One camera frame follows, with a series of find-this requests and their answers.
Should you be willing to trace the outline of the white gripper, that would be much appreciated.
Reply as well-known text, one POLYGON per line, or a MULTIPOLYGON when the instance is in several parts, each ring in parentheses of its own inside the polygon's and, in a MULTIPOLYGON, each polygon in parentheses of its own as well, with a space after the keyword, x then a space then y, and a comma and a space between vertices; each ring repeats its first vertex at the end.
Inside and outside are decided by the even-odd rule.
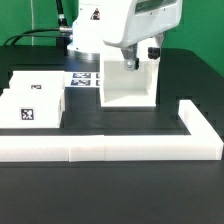
POLYGON ((123 48, 121 52, 126 70, 137 70, 136 43, 152 37, 148 58, 158 59, 164 40, 162 32, 179 24, 182 3, 183 0, 103 0, 102 39, 106 45, 123 48))

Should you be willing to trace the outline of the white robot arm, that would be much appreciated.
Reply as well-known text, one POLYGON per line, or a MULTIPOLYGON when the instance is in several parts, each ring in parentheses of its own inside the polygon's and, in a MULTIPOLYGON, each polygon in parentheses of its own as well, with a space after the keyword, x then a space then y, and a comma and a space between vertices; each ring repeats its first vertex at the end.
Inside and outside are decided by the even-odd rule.
POLYGON ((176 27, 183 0, 79 0, 77 19, 72 24, 72 42, 67 49, 76 57, 99 60, 103 45, 119 48, 129 71, 137 70, 139 42, 176 27))

